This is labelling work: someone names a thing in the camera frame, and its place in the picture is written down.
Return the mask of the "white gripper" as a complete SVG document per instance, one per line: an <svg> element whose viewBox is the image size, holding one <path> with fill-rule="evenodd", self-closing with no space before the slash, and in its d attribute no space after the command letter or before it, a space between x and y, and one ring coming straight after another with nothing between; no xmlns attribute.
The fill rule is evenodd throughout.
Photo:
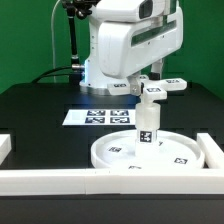
<svg viewBox="0 0 224 224"><path fill-rule="evenodd" d="M103 22L98 32L98 58L102 73L115 79L127 78L130 94L141 94L139 75L132 75L151 66L150 79L160 80L162 58L178 50L183 42L183 12L166 17L166 23L154 28L156 20L138 23Z"/></svg>

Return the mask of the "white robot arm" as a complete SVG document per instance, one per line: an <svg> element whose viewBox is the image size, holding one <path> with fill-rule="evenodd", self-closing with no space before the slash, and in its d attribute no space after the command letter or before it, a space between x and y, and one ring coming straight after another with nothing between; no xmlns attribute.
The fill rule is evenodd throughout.
<svg viewBox="0 0 224 224"><path fill-rule="evenodd" d="M179 0L99 0L89 16L90 55L80 87L99 95L140 95L141 70L162 73L183 42Z"/></svg>

